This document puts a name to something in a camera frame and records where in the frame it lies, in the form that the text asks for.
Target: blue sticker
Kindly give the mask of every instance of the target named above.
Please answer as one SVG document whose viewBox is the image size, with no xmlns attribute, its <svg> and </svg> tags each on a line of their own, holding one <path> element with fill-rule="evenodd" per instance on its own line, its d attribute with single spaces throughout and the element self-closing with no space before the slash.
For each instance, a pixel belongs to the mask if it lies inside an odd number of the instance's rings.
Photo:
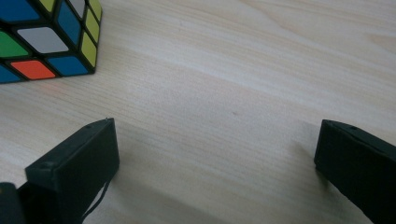
<svg viewBox="0 0 396 224">
<path fill-rule="evenodd" d="M 40 16 L 26 0 L 0 0 L 0 20 L 16 22 L 38 19 Z"/>
<path fill-rule="evenodd" d="M 56 68 L 63 76 L 75 76 L 88 74 L 87 68 L 81 61 L 73 56 L 48 59 L 50 65 Z"/>
<path fill-rule="evenodd" d="M 59 11 L 58 23 L 73 43 L 77 45 L 81 26 L 72 9 L 65 1 L 62 2 L 61 10 Z"/>
<path fill-rule="evenodd" d="M 0 83 L 15 82 L 21 79 L 0 64 Z"/>
</svg>

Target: black wire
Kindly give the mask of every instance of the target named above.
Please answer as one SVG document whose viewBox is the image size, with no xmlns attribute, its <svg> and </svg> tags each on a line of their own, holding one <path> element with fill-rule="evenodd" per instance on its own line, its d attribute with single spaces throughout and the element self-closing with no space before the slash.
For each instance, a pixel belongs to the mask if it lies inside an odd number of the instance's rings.
<svg viewBox="0 0 396 224">
<path fill-rule="evenodd" d="M 103 198 L 105 198 L 105 194 L 108 188 L 108 185 L 110 184 L 110 181 L 107 181 L 105 183 L 105 186 L 103 187 L 102 190 L 102 195 L 100 196 L 99 200 L 82 216 L 80 223 L 84 222 L 84 219 L 93 212 L 93 210 L 95 210 L 95 208 L 99 205 L 99 203 L 103 200 Z"/>
</svg>

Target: rubik's cube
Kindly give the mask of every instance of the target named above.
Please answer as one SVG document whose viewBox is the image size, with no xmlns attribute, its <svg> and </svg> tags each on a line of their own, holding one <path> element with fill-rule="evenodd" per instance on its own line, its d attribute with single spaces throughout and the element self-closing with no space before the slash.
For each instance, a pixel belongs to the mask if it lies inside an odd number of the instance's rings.
<svg viewBox="0 0 396 224">
<path fill-rule="evenodd" d="M 0 0 L 0 83 L 92 74 L 99 0 Z"/>
</svg>

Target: tabletop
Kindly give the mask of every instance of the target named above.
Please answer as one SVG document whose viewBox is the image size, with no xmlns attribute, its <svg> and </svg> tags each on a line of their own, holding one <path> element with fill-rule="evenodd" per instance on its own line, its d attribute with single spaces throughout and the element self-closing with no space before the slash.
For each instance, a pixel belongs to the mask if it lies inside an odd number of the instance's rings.
<svg viewBox="0 0 396 224">
<path fill-rule="evenodd" d="M 85 223 L 371 223 L 313 162 L 320 123 L 396 145 L 392 0 L 101 0 L 96 73 L 0 86 L 1 181 L 114 118 Z"/>
</svg>

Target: yellow sticker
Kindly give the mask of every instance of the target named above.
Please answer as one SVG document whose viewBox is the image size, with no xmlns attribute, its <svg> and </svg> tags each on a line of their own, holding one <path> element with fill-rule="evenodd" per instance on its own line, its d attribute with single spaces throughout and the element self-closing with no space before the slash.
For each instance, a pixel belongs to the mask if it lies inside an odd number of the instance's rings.
<svg viewBox="0 0 396 224">
<path fill-rule="evenodd" d="M 40 2 L 48 12 L 52 12 L 55 0 L 40 0 Z"/>
<path fill-rule="evenodd" d="M 93 40 L 95 41 L 95 43 L 97 43 L 99 40 L 99 24 L 89 8 L 87 9 L 87 19 L 85 20 L 85 25 L 87 26 L 88 31 L 92 35 Z"/>
<path fill-rule="evenodd" d="M 90 62 L 92 67 L 96 66 L 96 46 L 93 44 L 91 38 L 84 32 L 82 37 L 81 52 L 85 58 Z"/>
<path fill-rule="evenodd" d="M 100 5 L 99 0 L 90 0 L 90 6 L 96 16 L 96 19 L 100 21 L 102 19 L 102 6 Z"/>
</svg>

